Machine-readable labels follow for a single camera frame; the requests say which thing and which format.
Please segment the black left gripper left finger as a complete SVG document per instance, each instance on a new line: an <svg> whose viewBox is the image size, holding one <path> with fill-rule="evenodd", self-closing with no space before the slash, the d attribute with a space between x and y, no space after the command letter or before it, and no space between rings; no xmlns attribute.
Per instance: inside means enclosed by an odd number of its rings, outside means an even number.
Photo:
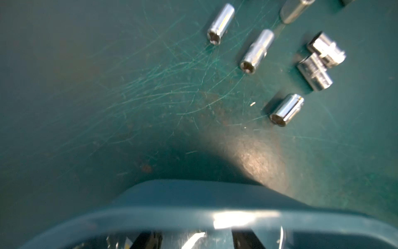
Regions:
<svg viewBox="0 0 398 249"><path fill-rule="evenodd" d="M130 249L160 249L162 239L161 232L142 232L135 239Z"/></svg>

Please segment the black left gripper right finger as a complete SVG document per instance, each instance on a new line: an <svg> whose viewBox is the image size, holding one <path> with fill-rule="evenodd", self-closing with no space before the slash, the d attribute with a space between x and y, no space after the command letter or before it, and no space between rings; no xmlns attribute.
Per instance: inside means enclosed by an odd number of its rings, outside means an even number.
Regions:
<svg viewBox="0 0 398 249"><path fill-rule="evenodd" d="M252 231L232 231L234 249L265 249Z"/></svg>

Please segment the chrome socket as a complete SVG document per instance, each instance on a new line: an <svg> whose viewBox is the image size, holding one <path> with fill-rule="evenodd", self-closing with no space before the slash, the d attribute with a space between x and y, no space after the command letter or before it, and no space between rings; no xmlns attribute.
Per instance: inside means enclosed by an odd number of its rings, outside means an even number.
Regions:
<svg viewBox="0 0 398 249"><path fill-rule="evenodd" d="M314 91L327 89L333 84L326 67L316 53L301 60L296 67Z"/></svg>
<svg viewBox="0 0 398 249"><path fill-rule="evenodd" d="M305 99L295 93L288 94L277 108L270 114L272 123L285 127L291 119L301 110Z"/></svg>
<svg viewBox="0 0 398 249"><path fill-rule="evenodd" d="M226 3L207 30L207 37L211 44L219 45L221 43L221 39L226 33L234 16L235 8L231 4Z"/></svg>
<svg viewBox="0 0 398 249"><path fill-rule="evenodd" d="M241 60L240 69L246 74L255 73L262 60L266 57L274 39L273 31L269 29L263 30Z"/></svg>
<svg viewBox="0 0 398 249"><path fill-rule="evenodd" d="M293 23L315 0L287 0L280 10L280 18L284 24Z"/></svg>
<svg viewBox="0 0 398 249"><path fill-rule="evenodd" d="M340 65L346 59L345 51L340 49L336 41L329 38L324 32L319 32L307 44L310 52L315 53L324 66L332 68Z"/></svg>

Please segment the teal plastic storage box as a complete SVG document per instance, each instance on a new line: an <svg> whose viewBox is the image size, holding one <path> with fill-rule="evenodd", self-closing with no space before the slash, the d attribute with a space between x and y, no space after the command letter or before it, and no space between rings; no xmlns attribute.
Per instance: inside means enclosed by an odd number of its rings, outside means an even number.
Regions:
<svg viewBox="0 0 398 249"><path fill-rule="evenodd" d="M303 204L267 187L162 179L42 232L25 249L130 249L142 232L161 249L234 249L252 231L266 249L395 249L398 230L371 216Z"/></svg>

